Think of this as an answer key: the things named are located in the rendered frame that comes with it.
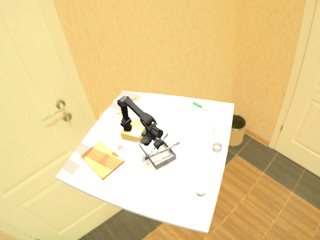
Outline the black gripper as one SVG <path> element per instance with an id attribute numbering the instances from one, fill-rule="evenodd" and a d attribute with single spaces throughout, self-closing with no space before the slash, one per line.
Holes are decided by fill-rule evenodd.
<path id="1" fill-rule="evenodd" d="M 157 150 L 159 149 L 159 147 L 161 147 L 161 146 L 164 144 L 164 142 L 163 142 L 161 139 L 156 139 L 156 137 L 155 137 L 154 135 L 148 134 L 148 133 L 146 132 L 146 130 L 141 133 L 141 135 L 142 135 L 143 137 L 145 136 L 145 134 L 147 134 L 147 136 L 150 137 L 150 139 L 151 139 L 152 141 L 154 141 L 153 145 L 154 145 L 154 147 L 157 148 Z"/>

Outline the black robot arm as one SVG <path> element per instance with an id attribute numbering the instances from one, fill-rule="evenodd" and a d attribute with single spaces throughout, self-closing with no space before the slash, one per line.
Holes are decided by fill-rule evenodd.
<path id="1" fill-rule="evenodd" d="M 122 114 L 122 119 L 121 119 L 121 126 L 123 127 L 123 132 L 131 132 L 133 126 L 131 125 L 132 119 L 129 117 L 128 114 L 128 107 L 139 117 L 139 120 L 141 124 L 145 127 L 146 133 L 152 134 L 153 136 L 157 137 L 158 139 L 161 138 L 164 134 L 164 132 L 156 127 L 157 122 L 147 112 L 143 112 L 137 105 L 136 103 L 129 98 L 129 96 L 123 96 L 120 99 L 117 100 L 117 104 L 119 107 L 121 107 L 121 114 Z M 127 107 L 128 106 L 128 107 Z M 154 122 L 154 123 L 152 123 Z M 140 140 L 140 142 L 148 146 L 152 140 L 150 137 L 145 134 L 145 136 Z"/>

